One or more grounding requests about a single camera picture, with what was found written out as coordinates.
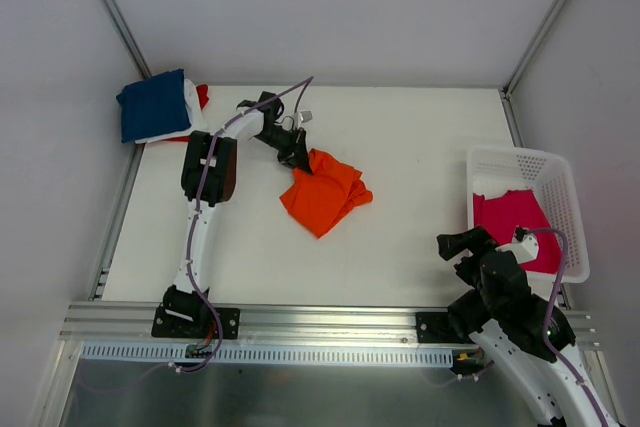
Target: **white cloth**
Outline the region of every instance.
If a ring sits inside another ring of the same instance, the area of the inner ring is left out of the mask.
[[[191,127],[179,132],[171,132],[169,134],[156,135],[155,137],[149,137],[147,139],[136,140],[136,144],[146,144],[149,142],[157,142],[159,140],[173,139],[174,137],[183,137],[189,135],[194,130],[202,130],[207,132],[209,126],[204,120],[202,110],[200,109],[200,100],[198,99],[198,91],[196,86],[189,79],[184,79],[184,101],[185,108],[187,109],[187,115],[189,116],[189,123]]]

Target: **orange cloth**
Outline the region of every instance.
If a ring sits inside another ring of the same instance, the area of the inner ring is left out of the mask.
[[[309,164],[313,175],[293,169],[294,183],[280,200],[292,217],[319,238],[354,207],[371,202],[373,193],[360,180],[362,172],[326,152],[311,149]]]

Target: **white plastic basket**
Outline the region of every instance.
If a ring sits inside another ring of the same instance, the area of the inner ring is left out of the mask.
[[[569,239],[564,282],[589,277],[589,259],[580,207],[569,162],[559,155],[516,147],[478,146],[467,155],[467,218],[474,226],[473,194],[500,197],[508,190],[532,189],[547,219]],[[527,272],[529,279],[553,280],[555,274]]]

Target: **blue cloth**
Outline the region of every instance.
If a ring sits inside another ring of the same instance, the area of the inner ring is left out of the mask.
[[[123,144],[191,127],[184,100],[183,69],[127,85],[116,100],[122,106]]]

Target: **gray wall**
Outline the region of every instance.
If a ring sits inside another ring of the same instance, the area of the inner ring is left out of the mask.
[[[572,164],[591,278],[571,294],[640,425],[640,0],[571,0],[514,99],[526,145]]]
[[[118,0],[154,71],[377,86],[502,86],[551,2]]]
[[[90,282],[137,75],[98,0],[0,0],[0,59],[0,424],[23,426]]]

